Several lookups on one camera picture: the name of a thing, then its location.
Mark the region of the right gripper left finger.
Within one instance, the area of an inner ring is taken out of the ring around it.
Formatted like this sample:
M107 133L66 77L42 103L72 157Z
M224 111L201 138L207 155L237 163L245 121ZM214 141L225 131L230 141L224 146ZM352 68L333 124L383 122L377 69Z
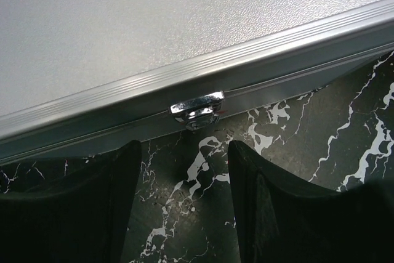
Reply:
M119 262L142 162L132 140L66 176L1 194L2 262Z

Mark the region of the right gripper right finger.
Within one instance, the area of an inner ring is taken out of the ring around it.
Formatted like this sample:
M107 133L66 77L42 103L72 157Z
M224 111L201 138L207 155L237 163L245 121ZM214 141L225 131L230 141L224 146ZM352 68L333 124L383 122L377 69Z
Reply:
M337 192L238 140L228 170L242 262L393 261L392 180Z

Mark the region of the grey metal case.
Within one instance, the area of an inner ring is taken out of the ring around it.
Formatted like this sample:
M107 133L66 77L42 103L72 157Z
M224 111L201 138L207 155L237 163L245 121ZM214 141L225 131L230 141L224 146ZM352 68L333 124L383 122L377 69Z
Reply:
M312 91L393 50L393 0L1 0L1 163Z

